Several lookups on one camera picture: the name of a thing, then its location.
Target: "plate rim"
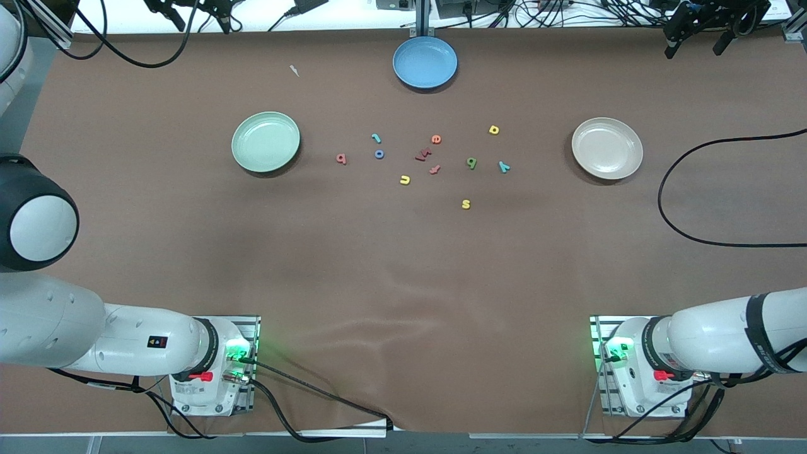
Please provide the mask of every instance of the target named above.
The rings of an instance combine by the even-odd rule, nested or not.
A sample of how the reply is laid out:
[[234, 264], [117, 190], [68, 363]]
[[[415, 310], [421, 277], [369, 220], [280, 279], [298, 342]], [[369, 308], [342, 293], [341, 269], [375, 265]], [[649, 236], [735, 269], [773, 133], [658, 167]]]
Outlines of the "plate rim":
[[[637, 144], [637, 146], [634, 146], [634, 149], [636, 150], [636, 154], [638, 155], [638, 160], [636, 162], [636, 166], [633, 169], [631, 169], [628, 174], [625, 174], [625, 175], [622, 175], [622, 176], [615, 176], [615, 172], [602, 172], [602, 171], [599, 171], [599, 170], [595, 170], [591, 166], [589, 166], [588, 164], [581, 161], [580, 156], [578, 155], [578, 150], [575, 147], [575, 142], [576, 142], [575, 139], [580, 137], [582, 131], [587, 126], [589, 126], [590, 124], [593, 124], [593, 123], [595, 123], [597, 121], [602, 121], [602, 122], [605, 122], [605, 123], [608, 123], [608, 122], [615, 123], [618, 126], [621, 126], [622, 128], [627, 129], [628, 131], [630, 131], [633, 134], [633, 138], [635, 138], [635, 141], [636, 141], [636, 144]], [[626, 179], [630, 175], [636, 173], [636, 170], [638, 170], [639, 167], [642, 165], [642, 161], [644, 160], [644, 155], [645, 155], [645, 153], [644, 153], [644, 145], [642, 144], [642, 139], [639, 137], [639, 135], [636, 133], [636, 131], [634, 131], [633, 128], [631, 128], [625, 122], [619, 121], [616, 118], [611, 118], [611, 117], [607, 117], [607, 116], [597, 116], [597, 117], [585, 120], [583, 123], [581, 123], [575, 129], [575, 132], [572, 133], [572, 135], [571, 135], [571, 152], [575, 156], [575, 160], [577, 161], [577, 163], [580, 164], [581, 167], [583, 167], [583, 170], [587, 171], [591, 175], [596, 176], [597, 178], [609, 179], [609, 180]]]
[[279, 111], [263, 111], [263, 112], [258, 112], [258, 113], [252, 114], [251, 116], [248, 116], [247, 118], [245, 118], [243, 121], [240, 122], [240, 124], [236, 128], [235, 132], [232, 134], [232, 139], [230, 140], [230, 151], [232, 152], [232, 158], [236, 160], [236, 162], [238, 163], [239, 166], [241, 166], [242, 168], [244, 168], [246, 170], [249, 170], [251, 172], [259, 172], [259, 173], [260, 172], [271, 172], [273, 170], [277, 170], [277, 169], [285, 166], [286, 163], [288, 163], [288, 161], [286, 161], [286, 163], [282, 164], [281, 166], [277, 166], [277, 167], [267, 167], [267, 168], [262, 168], [262, 167], [255, 168], [255, 167], [253, 167], [253, 168], [250, 168], [250, 167], [245, 166], [244, 163], [241, 160], [238, 159], [238, 155], [236, 154], [236, 138], [239, 136], [239, 133], [243, 134], [241, 129], [250, 120], [253, 120], [256, 117], [261, 117], [261, 116], [279, 116], [279, 117], [282, 117], [282, 118], [285, 118], [285, 119], [289, 120], [291, 122], [291, 124], [294, 126], [294, 132], [295, 132], [296, 142], [297, 143], [296, 143], [296, 146], [295, 146], [295, 151], [294, 151], [294, 153], [292, 153], [291, 158], [289, 158], [289, 160], [294, 158], [294, 156], [299, 152], [299, 147], [300, 147], [300, 128], [297, 125], [297, 122], [294, 121], [294, 119], [291, 118], [290, 116], [284, 114], [283, 112], [279, 112]]
[[[414, 83], [407, 82], [406, 79], [401, 77], [400, 72], [398, 71], [398, 65], [395, 63], [397, 61], [397, 56], [399, 55], [399, 52], [401, 51], [401, 49], [404, 46], [406, 46], [407, 44], [409, 46], [417, 45], [416, 44], [417, 42], [424, 42], [424, 38], [425, 38], [426, 42], [438, 42], [438, 43], [441, 43], [440, 45], [446, 46], [448, 48], [448, 50], [450, 51], [451, 55], [454, 56], [454, 59], [453, 59], [453, 61], [454, 61], [453, 67], [454, 68], [451, 71], [451, 74], [449, 74], [449, 76], [445, 80], [443, 80], [442, 82], [440, 82], [440, 83], [438, 83], [436, 85], [417, 85], [417, 84], [414, 84]], [[403, 83], [405, 83], [405, 84], [407, 84], [407, 85], [409, 85], [411, 87], [414, 87], [414, 88], [420, 88], [420, 89], [437, 88], [437, 87], [443, 85], [444, 83], [448, 82], [449, 80], [451, 80], [451, 78], [457, 73], [457, 68], [458, 67], [459, 67], [459, 59], [457, 58], [457, 51], [455, 51], [454, 48], [451, 47], [451, 44], [448, 44], [448, 42], [446, 42], [444, 40], [441, 40], [440, 38], [436, 38], [434, 36], [416, 36], [414, 38], [409, 38], [408, 40], [405, 40], [403, 43], [401, 43], [398, 46], [398, 48], [395, 50], [395, 52], [392, 54], [392, 70], [395, 72], [395, 76], [401, 82], [403, 82]]]

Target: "plate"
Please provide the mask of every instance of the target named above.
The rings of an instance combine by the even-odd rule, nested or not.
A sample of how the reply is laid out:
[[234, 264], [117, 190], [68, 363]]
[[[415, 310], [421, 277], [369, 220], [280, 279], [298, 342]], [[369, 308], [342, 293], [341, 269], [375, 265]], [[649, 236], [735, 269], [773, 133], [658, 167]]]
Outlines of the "plate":
[[571, 150], [581, 167], [602, 179], [623, 179], [642, 164], [639, 136], [613, 118], [584, 121], [571, 138]]
[[285, 166], [300, 147], [300, 130], [288, 115], [261, 112], [232, 135], [232, 156], [246, 170], [271, 172]]
[[398, 46], [392, 56], [392, 69], [409, 86], [437, 88], [457, 72], [457, 53], [444, 40], [418, 36]]

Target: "brown tablecloth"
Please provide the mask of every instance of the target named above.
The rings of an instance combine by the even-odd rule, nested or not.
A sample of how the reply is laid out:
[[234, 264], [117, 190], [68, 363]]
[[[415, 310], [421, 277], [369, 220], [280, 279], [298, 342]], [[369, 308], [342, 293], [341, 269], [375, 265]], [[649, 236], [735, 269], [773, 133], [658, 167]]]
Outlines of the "brown tablecloth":
[[[595, 378], [589, 315], [672, 313], [807, 284], [803, 250], [698, 245], [655, 207], [663, 172], [694, 145], [804, 126], [801, 46], [760, 33], [715, 57], [717, 35], [705, 34], [667, 61], [657, 30], [440, 36], [460, 68], [432, 94], [396, 80], [398, 31], [192, 36], [157, 70], [109, 52], [57, 56], [23, 152], [82, 218], [47, 273], [117, 304], [258, 313], [261, 359], [404, 429], [521, 433], [582, 430]], [[120, 47], [142, 61], [177, 46], [176, 36], [128, 41]], [[293, 167], [270, 179], [230, 152], [236, 126], [260, 111], [285, 112], [303, 137]], [[595, 116], [642, 139], [642, 167], [625, 181], [595, 181], [575, 164], [571, 133]], [[442, 144], [413, 159], [433, 134]], [[670, 216], [723, 241], [804, 241], [804, 144], [692, 156], [669, 182]], [[0, 371], [3, 432], [165, 429], [143, 396]], [[298, 428], [372, 419], [263, 380]], [[732, 390], [704, 433], [807, 436], [803, 380]], [[626, 423], [597, 411], [590, 431]], [[253, 414], [204, 426], [280, 428], [261, 397]]]

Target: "red button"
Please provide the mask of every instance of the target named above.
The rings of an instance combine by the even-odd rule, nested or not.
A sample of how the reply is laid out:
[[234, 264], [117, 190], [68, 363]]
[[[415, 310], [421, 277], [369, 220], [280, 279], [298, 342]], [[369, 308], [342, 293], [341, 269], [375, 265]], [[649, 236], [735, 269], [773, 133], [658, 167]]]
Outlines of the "red button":
[[666, 379], [672, 378], [674, 376], [675, 374], [671, 374], [669, 372], [653, 371], [653, 378], [655, 378], [658, 381], [665, 381]]
[[213, 372], [207, 371], [202, 373], [192, 373], [189, 378], [198, 378], [201, 381], [213, 381]]

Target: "white circular cap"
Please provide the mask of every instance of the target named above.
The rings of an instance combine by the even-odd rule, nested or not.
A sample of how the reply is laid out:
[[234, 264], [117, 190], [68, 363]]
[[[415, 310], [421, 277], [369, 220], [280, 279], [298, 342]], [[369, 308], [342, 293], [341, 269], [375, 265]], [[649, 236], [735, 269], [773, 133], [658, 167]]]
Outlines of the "white circular cap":
[[73, 243], [78, 218], [67, 200], [41, 195], [26, 202], [11, 220], [11, 247], [23, 259], [44, 262]]
[[584, 121], [571, 138], [571, 150], [581, 167], [602, 179], [623, 179], [642, 163], [639, 136], [613, 118]]

